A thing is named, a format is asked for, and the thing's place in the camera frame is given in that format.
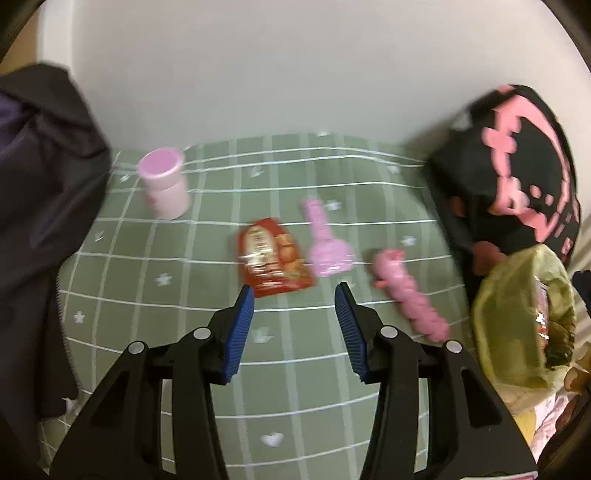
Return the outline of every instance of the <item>pink plastic spatula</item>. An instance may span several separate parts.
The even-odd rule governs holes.
[[[326,224],[324,205],[320,200],[306,200],[306,212],[310,220],[314,244],[308,250],[308,260],[317,277],[328,277],[351,270],[355,254],[350,245],[334,238]]]

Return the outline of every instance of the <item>metal screw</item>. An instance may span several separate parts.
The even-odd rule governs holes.
[[[134,342],[128,347],[127,350],[129,350],[129,353],[137,355],[138,353],[144,351],[144,344],[142,342]]]
[[[195,330],[193,332],[193,336],[197,340],[205,340],[206,338],[209,338],[211,334],[212,334],[212,331],[207,327],[198,328],[197,330]]]
[[[460,342],[456,342],[455,340],[450,340],[446,343],[445,347],[451,353],[460,353],[462,351],[462,344]]]
[[[396,330],[396,328],[391,327],[390,325],[386,325],[384,327],[382,327],[382,329],[379,331],[383,337],[386,338],[395,338],[398,334],[398,330]]]

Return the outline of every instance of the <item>black cloth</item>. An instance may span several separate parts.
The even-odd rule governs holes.
[[[429,158],[425,174],[470,304],[483,279],[474,272],[478,242],[507,255],[543,242],[569,263],[580,224],[573,159],[531,88],[507,85],[471,104],[463,130]]]
[[[573,287],[577,290],[585,303],[587,313],[591,315],[591,270],[575,272],[573,275]]]
[[[79,393],[57,274],[100,209],[110,165],[65,70],[0,76],[0,411],[35,458],[38,421]]]

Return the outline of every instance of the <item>heart pattern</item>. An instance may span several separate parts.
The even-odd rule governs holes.
[[[279,432],[273,432],[269,435],[263,435],[261,437],[261,442],[269,447],[277,448],[283,442],[283,434]]]

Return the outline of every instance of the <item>black bag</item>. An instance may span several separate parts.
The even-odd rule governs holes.
[[[462,120],[463,131],[425,170],[472,303],[483,278],[479,242],[507,255],[544,243],[567,265],[580,211],[566,136],[531,88],[500,87],[470,105]]]

